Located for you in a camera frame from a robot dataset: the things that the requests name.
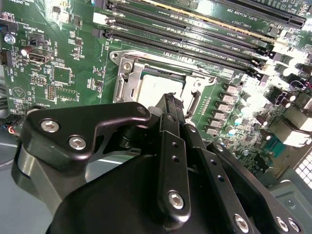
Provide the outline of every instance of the screw hole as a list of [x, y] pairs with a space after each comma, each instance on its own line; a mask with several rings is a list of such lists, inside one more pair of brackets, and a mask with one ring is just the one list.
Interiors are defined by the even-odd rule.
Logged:
[[224, 178], [223, 178], [222, 176], [220, 176], [220, 175], [218, 175], [218, 179], [219, 179], [221, 182], [224, 182], [224, 181], [225, 181]]
[[175, 148], [179, 148], [179, 145], [175, 142], [172, 142], [172, 146], [175, 147]]
[[172, 160], [176, 163], [180, 162], [180, 159], [177, 156], [172, 156]]
[[217, 165], [217, 163], [216, 163], [216, 161], [214, 161], [214, 160], [210, 160], [210, 162], [214, 165], [214, 166], [216, 166]]
[[112, 54], [112, 59], [117, 59], [118, 58], [118, 54]]
[[144, 115], [146, 115], [146, 111], [144, 110], [144, 108], [143, 107], [138, 107], [137, 108], [137, 110], [141, 113], [141, 114], [144, 114]]
[[172, 116], [172, 115], [167, 115], [167, 118], [171, 121], [171, 122], [175, 122], [176, 119]]

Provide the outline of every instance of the wire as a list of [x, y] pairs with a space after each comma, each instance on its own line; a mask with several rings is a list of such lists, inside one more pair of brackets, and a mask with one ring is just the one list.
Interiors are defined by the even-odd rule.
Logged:
[[5, 167], [5, 166], [8, 166], [8, 165], [12, 164], [13, 162], [14, 162], [14, 159], [11, 159], [9, 161], [0, 163], [0, 169]]
[[8, 128], [8, 132], [9, 132], [10, 134], [15, 134], [15, 130], [13, 130], [13, 126], [10, 126], [10, 127]]
[[[300, 85], [302, 85], [302, 88], [296, 88], [295, 86], [293, 86], [293, 83], [299, 83]], [[306, 87], [305, 84], [301, 83], [300, 81], [298, 80], [293, 80], [292, 82], [290, 82], [289, 84], [289, 88], [292, 90], [292, 91], [295, 91], [295, 90], [304, 90]]]

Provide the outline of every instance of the electrolytic capacitor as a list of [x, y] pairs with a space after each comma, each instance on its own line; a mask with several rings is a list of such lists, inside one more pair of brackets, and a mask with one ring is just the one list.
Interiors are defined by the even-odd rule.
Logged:
[[282, 75], [282, 76], [289, 76], [292, 73], [292, 69], [286, 66], [280, 66], [278, 68], [278, 72]]
[[28, 45], [20, 50], [20, 54], [24, 57], [31, 53], [35, 48], [31, 45]]
[[267, 131], [265, 131], [264, 129], [261, 129], [260, 133], [265, 140], [270, 140], [272, 138], [272, 135], [268, 133]]
[[253, 101], [253, 97], [250, 95], [250, 94], [245, 94], [243, 96], [243, 99], [248, 103], [248, 104], [251, 104], [252, 101]]
[[245, 106], [244, 104], [240, 104], [238, 105], [238, 110], [242, 113], [242, 114], [246, 114], [249, 112], [249, 107]]
[[232, 126], [227, 126], [226, 131], [228, 132], [230, 136], [234, 136], [236, 133], [236, 130]]
[[243, 121], [243, 119], [241, 117], [239, 117], [238, 115], [233, 115], [232, 120], [233, 120], [235, 125], [240, 125]]
[[258, 120], [258, 122], [262, 125], [262, 126], [267, 126], [268, 125], [268, 122], [265, 120], [264, 117], [262, 116], [257, 116], [256, 117], [256, 120]]
[[285, 108], [289, 108], [290, 106], [291, 106], [291, 103], [289, 102], [289, 101], [287, 101], [287, 99], [283, 99], [282, 101], [281, 101], [281, 105], [283, 106], [283, 107], [285, 107]]
[[290, 56], [286, 56], [284, 58], [284, 63], [287, 64], [290, 67], [295, 67], [296, 64], [298, 63], [297, 61], [298, 61], [297, 59], [295, 59], [293, 57], [290, 57]]
[[307, 73], [309, 76], [312, 76], [312, 66], [303, 65], [301, 71]]

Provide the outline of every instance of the motherboard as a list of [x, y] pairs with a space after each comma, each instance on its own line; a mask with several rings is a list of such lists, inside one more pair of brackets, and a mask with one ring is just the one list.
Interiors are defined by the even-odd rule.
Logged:
[[9, 112], [165, 93], [252, 172], [312, 141], [310, 0], [2, 0]]

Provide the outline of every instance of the capacitor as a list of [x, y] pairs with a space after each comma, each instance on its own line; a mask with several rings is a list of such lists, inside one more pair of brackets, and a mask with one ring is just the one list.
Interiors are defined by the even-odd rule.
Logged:
[[287, 99], [283, 99], [282, 101], [281, 101], [281, 105], [283, 106], [283, 107], [285, 107], [285, 108], [289, 108], [290, 106], [291, 106], [291, 103], [287, 100]]
[[262, 116], [257, 116], [256, 117], [256, 120], [258, 120], [258, 122], [262, 125], [262, 126], [267, 126], [268, 125], [268, 122], [265, 120], [264, 117]]
[[282, 75], [282, 76], [289, 76], [292, 73], [292, 69], [286, 66], [280, 66], [278, 68], [278, 72]]
[[272, 138], [272, 135], [268, 133], [267, 131], [265, 131], [264, 129], [261, 129], [260, 133], [265, 140], [270, 140]]
[[31, 53], [35, 48], [31, 45], [27, 45], [26, 47], [22, 48], [20, 50], [20, 54], [24, 57], [27, 56], [29, 53]]
[[249, 107], [245, 106], [244, 104], [239, 104], [237, 108], [242, 114], [246, 114], [249, 112]]
[[291, 94], [291, 93], [286, 93], [285, 98], [287, 98], [287, 100], [289, 100], [289, 101], [295, 101], [296, 100], [296, 96]]
[[297, 65], [297, 62], [298, 60], [293, 58], [293, 57], [290, 57], [290, 56], [286, 56], [284, 58], [284, 63], [287, 64], [288, 66], [290, 67], [295, 67]]
[[303, 65], [301, 71], [307, 73], [309, 76], [312, 76], [312, 66]]
[[230, 136], [234, 136], [236, 133], [236, 130], [232, 126], [227, 126], [226, 131], [228, 132]]
[[238, 115], [233, 115], [232, 120], [233, 120], [235, 125], [240, 125], [243, 121], [243, 119], [241, 117], [239, 117]]
[[252, 101], [253, 101], [253, 97], [250, 95], [250, 94], [245, 94], [243, 96], [243, 99], [248, 103], [248, 104], [251, 104]]
[[221, 138], [217, 139], [216, 142], [218, 142], [221, 145], [224, 145], [223, 140]]

